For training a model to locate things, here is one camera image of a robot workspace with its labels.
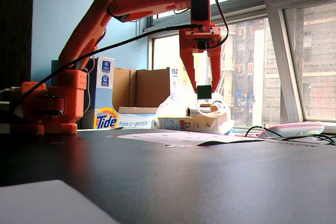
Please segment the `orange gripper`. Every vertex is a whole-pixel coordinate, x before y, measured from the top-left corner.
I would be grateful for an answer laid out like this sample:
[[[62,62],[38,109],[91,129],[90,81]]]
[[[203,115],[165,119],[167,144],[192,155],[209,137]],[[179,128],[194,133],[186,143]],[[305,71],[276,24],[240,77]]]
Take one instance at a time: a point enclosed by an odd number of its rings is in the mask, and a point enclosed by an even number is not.
[[[180,58],[195,93],[197,93],[195,81],[195,69],[193,53],[201,50],[209,50],[208,57],[212,72],[212,93],[217,89],[221,75],[221,45],[223,43],[221,29],[214,24],[184,28],[179,31]]]

